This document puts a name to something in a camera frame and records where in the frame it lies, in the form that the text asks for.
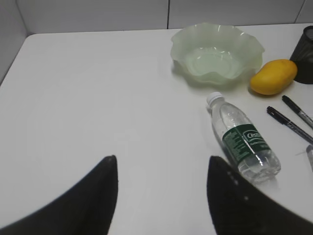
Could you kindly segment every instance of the yellow mango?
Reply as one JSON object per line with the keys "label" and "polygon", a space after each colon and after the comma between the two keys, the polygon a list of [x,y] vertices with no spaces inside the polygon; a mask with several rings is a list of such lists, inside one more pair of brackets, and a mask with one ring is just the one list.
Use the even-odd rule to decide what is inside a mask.
{"label": "yellow mango", "polygon": [[260,94],[277,94],[297,75],[297,65],[291,60],[273,60],[266,63],[250,80],[250,87]]}

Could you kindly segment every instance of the black mesh pen holder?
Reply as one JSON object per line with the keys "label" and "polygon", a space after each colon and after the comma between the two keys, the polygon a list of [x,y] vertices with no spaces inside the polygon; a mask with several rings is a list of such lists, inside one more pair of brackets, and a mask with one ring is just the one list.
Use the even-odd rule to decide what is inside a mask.
{"label": "black mesh pen holder", "polygon": [[290,60],[298,67],[295,81],[313,84],[313,25],[306,27]]}

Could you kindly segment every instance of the water bottle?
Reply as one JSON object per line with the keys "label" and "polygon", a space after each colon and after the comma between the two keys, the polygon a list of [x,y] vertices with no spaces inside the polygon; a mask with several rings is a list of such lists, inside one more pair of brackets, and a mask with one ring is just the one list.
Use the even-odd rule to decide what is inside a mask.
{"label": "water bottle", "polygon": [[213,92],[207,98],[212,110],[212,126],[228,149],[239,172],[250,182],[274,177],[281,169],[278,158],[247,116]]}

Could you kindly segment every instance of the green bottle label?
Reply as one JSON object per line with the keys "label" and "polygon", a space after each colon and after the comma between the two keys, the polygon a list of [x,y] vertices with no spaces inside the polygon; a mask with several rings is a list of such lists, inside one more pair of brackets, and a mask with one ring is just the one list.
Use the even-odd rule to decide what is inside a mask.
{"label": "green bottle label", "polygon": [[223,143],[237,165],[251,154],[270,149],[252,124],[231,128],[223,135]]}

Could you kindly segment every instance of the pen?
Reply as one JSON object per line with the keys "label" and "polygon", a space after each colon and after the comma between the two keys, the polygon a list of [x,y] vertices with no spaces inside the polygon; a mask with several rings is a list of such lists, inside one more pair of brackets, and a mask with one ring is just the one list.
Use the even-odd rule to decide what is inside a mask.
{"label": "pen", "polygon": [[307,142],[309,142],[310,144],[313,144],[312,136],[310,136],[308,133],[306,133],[304,130],[302,130],[300,127],[298,127],[296,124],[290,121],[287,117],[285,117],[280,112],[278,112],[276,109],[268,106],[268,114],[271,115],[274,119],[276,119],[281,124],[288,126],[291,130],[293,130],[295,133],[297,133]]}
{"label": "pen", "polygon": [[288,105],[302,120],[304,120],[313,129],[313,120],[288,96],[283,95],[283,102]]}

